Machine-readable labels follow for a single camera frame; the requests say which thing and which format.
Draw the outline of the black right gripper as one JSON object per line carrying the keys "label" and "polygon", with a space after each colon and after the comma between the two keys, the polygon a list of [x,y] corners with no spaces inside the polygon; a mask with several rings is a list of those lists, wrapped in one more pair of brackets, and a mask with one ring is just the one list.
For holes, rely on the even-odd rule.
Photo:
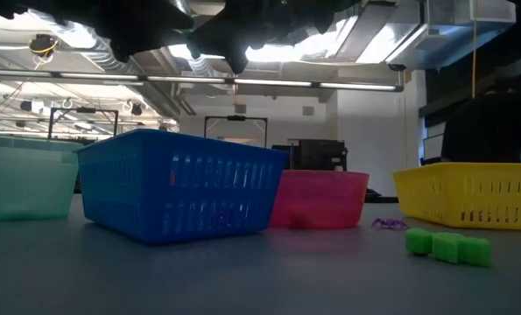
{"label": "black right gripper", "polygon": [[234,74],[248,66],[247,50],[264,44],[264,38],[286,36],[303,27],[324,34],[334,15],[362,0],[226,0],[223,14],[232,24],[203,24],[187,36],[193,58],[217,55]]}

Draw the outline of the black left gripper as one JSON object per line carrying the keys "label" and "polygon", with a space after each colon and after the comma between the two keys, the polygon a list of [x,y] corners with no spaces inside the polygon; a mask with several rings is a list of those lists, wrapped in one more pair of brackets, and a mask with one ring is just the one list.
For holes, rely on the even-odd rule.
{"label": "black left gripper", "polygon": [[170,0],[53,0],[53,16],[93,28],[110,39],[116,60],[127,63],[132,46],[164,46],[194,27]]}

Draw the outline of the blue plastic basket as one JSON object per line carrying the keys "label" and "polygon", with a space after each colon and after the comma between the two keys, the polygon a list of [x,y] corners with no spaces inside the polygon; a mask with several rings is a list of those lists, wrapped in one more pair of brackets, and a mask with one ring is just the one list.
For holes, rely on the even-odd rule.
{"label": "blue plastic basket", "polygon": [[155,129],[77,155],[85,217],[149,244],[265,230],[287,159],[281,150]]}

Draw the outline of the pink plastic bowl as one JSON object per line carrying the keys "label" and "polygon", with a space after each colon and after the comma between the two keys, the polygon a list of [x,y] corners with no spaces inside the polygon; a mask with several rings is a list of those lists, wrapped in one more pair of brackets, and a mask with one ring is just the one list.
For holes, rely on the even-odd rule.
{"label": "pink plastic bowl", "polygon": [[361,218],[369,178],[351,171],[284,171],[269,226],[354,228]]}

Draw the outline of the purple plastic spider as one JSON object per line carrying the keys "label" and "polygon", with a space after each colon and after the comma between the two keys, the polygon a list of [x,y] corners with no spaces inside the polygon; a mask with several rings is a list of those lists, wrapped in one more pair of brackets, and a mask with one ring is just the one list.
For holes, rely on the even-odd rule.
{"label": "purple plastic spider", "polygon": [[389,230],[407,230],[410,227],[399,219],[392,218],[376,218],[371,223],[372,228],[389,229]]}

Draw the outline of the green plastic monster hand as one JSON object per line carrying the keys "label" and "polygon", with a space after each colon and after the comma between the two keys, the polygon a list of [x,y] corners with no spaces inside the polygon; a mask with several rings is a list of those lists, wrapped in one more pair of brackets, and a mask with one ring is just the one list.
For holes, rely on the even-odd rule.
{"label": "green plastic monster hand", "polygon": [[444,263],[486,268],[491,265],[490,242],[462,234],[412,228],[405,232],[405,248],[415,256],[431,256]]}

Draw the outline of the long ceiling light strip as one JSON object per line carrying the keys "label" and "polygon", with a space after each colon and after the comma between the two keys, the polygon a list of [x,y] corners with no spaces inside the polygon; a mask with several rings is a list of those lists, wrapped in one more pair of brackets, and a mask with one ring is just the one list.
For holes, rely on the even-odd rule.
{"label": "long ceiling light strip", "polygon": [[361,82],[325,82],[304,80],[272,80],[224,77],[197,77],[179,75],[143,75],[143,74],[111,74],[111,73],[69,73],[38,70],[0,69],[0,80],[31,80],[40,82],[86,81],[99,84],[141,85],[143,83],[189,83],[208,85],[263,86],[282,88],[313,88],[355,91],[376,91],[399,93],[404,90],[403,84],[370,84]]}

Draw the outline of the black background robot rig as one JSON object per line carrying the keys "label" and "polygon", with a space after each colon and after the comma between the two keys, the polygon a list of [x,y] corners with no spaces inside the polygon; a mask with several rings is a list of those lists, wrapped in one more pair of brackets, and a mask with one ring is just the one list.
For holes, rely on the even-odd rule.
{"label": "black background robot rig", "polygon": [[288,144],[273,144],[271,147],[288,154],[286,170],[348,170],[348,149],[342,140],[290,139]]}

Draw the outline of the teal plastic bin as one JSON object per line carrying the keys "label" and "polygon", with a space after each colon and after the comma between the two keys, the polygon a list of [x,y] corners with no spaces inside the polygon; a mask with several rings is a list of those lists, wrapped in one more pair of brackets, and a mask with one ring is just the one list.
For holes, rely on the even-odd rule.
{"label": "teal plastic bin", "polygon": [[0,221],[69,214],[80,143],[0,135]]}

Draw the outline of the yellow plastic basket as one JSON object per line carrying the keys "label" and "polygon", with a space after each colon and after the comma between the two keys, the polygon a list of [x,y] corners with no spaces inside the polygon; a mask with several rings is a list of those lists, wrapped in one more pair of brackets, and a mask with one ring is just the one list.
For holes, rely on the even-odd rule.
{"label": "yellow plastic basket", "polygon": [[451,228],[521,230],[521,164],[438,163],[393,178],[408,217]]}

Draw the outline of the person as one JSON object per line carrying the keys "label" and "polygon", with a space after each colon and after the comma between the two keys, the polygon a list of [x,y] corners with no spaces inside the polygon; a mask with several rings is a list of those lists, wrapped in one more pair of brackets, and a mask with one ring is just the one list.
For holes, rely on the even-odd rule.
{"label": "person", "polygon": [[521,163],[521,93],[496,84],[465,103],[447,121],[441,160]]}

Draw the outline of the black rig frame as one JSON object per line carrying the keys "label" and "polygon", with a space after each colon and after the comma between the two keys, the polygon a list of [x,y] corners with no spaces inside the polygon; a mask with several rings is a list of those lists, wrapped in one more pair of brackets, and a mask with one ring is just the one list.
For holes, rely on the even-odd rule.
{"label": "black rig frame", "polygon": [[269,125],[269,119],[267,117],[250,117],[246,115],[206,115],[204,116],[204,123],[203,123],[203,132],[202,136],[207,137],[208,131],[213,128],[214,125],[217,124],[213,123],[211,126],[208,127],[208,121],[210,119],[215,119],[216,121],[219,120],[226,120],[229,122],[245,122],[245,121],[262,121],[264,123],[264,128],[260,128],[260,130],[264,133],[264,147],[268,148],[268,125]]}

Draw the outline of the rectangular metal air duct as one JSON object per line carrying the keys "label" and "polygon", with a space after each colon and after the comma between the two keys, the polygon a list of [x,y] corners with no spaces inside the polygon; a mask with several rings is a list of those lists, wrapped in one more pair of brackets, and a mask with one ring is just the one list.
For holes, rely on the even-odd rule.
{"label": "rectangular metal air duct", "polygon": [[517,7],[509,0],[361,0],[336,16],[331,59],[441,69],[511,28]]}

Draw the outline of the black table frame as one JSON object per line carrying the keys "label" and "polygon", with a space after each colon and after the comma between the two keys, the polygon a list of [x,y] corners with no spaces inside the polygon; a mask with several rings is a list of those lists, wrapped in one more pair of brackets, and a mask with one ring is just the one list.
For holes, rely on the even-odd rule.
{"label": "black table frame", "polygon": [[379,192],[367,188],[364,202],[370,204],[397,204],[398,197],[383,196]]}

